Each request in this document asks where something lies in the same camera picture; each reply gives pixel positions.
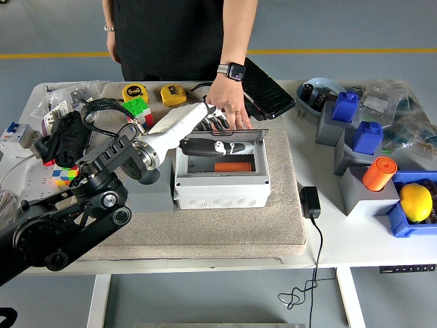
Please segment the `person's left hand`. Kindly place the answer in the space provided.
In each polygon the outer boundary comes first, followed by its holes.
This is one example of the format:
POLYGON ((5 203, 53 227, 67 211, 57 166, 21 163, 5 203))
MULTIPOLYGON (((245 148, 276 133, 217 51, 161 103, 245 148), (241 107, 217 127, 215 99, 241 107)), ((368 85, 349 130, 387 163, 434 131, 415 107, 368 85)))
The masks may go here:
POLYGON ((242 83, 218 73, 206 96, 208 104, 225 112, 231 129, 252 129, 251 121, 244 105, 242 83))

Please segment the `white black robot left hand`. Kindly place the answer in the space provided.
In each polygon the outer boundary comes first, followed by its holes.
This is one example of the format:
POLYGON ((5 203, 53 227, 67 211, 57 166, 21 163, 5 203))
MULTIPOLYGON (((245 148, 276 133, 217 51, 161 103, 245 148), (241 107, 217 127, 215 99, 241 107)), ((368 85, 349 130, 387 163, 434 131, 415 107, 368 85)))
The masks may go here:
POLYGON ((155 166, 165 160, 170 149, 177 147, 181 147, 184 154, 202 157, 225 156, 246 149, 243 143, 204 138, 187 139, 186 136, 201 123, 213 124, 220 131, 229 127, 220 109, 199 102, 172 109, 148 134, 139 138, 138 142, 155 166))

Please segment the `person's right hand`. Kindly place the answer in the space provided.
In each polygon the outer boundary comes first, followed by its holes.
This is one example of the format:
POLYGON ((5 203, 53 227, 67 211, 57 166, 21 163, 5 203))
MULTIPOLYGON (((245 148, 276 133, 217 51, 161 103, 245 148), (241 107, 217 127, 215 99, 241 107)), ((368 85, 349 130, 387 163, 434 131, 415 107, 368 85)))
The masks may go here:
POLYGON ((107 49, 109 55, 115 63, 120 64, 121 61, 116 51, 115 30, 112 27, 108 27, 106 29, 106 32, 107 32, 107 49))

